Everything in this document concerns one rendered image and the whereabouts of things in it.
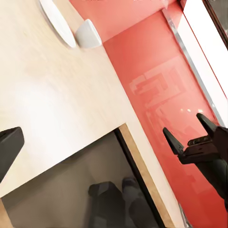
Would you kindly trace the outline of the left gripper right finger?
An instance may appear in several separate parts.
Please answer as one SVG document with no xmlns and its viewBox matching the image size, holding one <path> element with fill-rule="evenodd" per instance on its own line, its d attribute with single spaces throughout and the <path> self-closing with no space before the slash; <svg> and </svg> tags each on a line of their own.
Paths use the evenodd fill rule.
<svg viewBox="0 0 228 228">
<path fill-rule="evenodd" d="M 217 126 L 212 144 L 215 145 L 228 165 L 228 128 Z"/>
</svg>

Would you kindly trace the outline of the coffee cup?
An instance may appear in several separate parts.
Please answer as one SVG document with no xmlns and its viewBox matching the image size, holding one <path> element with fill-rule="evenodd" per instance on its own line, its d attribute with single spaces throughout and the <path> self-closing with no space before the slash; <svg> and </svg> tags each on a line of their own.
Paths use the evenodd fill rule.
<svg viewBox="0 0 228 228">
<path fill-rule="evenodd" d="M 92 49 L 102 45 L 101 39 L 90 19 L 86 19 L 75 32 L 75 39 L 83 49 Z"/>
</svg>

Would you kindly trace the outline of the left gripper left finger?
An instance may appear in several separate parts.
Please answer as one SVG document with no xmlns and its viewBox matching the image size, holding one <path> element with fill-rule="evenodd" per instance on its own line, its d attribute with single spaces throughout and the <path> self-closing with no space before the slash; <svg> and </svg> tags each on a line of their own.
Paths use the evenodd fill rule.
<svg viewBox="0 0 228 228">
<path fill-rule="evenodd" d="M 25 144 L 20 126 L 0 132 L 0 183 Z"/>
</svg>

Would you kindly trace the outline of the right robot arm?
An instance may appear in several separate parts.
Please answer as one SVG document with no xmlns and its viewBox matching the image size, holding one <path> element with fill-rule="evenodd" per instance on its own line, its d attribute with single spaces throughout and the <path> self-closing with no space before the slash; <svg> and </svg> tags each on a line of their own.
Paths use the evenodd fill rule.
<svg viewBox="0 0 228 228">
<path fill-rule="evenodd" d="M 163 134 L 180 162 L 183 165 L 195 164 L 207 181 L 213 185 L 219 196 L 224 199 L 228 212 L 228 165 L 215 145 L 211 143 L 217 126 L 201 113 L 197 113 L 196 117 L 208 135 L 188 141 L 185 151 L 184 146 L 166 127 L 162 130 Z"/>
</svg>

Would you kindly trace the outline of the saucer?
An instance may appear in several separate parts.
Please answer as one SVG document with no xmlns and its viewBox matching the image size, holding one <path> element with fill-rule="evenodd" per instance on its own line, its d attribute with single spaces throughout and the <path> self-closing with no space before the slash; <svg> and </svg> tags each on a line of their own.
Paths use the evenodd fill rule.
<svg viewBox="0 0 228 228">
<path fill-rule="evenodd" d="M 41 7 L 49 20 L 50 24 L 53 26 L 56 33 L 72 48 L 76 47 L 76 42 L 72 31 L 70 30 L 68 24 L 66 23 L 64 17 L 61 15 L 60 11 L 53 3 L 52 0 L 39 0 Z"/>
</svg>

